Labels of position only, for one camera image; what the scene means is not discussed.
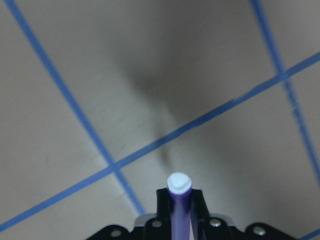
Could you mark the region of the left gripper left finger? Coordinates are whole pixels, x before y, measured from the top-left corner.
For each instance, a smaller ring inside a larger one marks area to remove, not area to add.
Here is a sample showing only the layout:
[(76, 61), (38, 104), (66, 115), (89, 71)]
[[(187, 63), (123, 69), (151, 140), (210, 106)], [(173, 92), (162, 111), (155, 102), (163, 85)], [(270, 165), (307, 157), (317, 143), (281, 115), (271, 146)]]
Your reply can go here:
[(158, 189), (156, 218), (161, 221), (159, 232), (162, 240), (171, 240), (171, 198), (167, 188)]

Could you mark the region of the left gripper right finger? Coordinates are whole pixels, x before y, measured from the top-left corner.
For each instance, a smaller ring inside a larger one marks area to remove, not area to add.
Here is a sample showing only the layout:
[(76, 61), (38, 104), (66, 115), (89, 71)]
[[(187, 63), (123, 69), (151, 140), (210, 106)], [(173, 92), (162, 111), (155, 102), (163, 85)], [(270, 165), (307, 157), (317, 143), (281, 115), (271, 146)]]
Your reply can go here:
[(210, 213), (204, 199), (203, 192), (199, 189), (191, 191), (191, 227), (195, 240), (210, 239)]

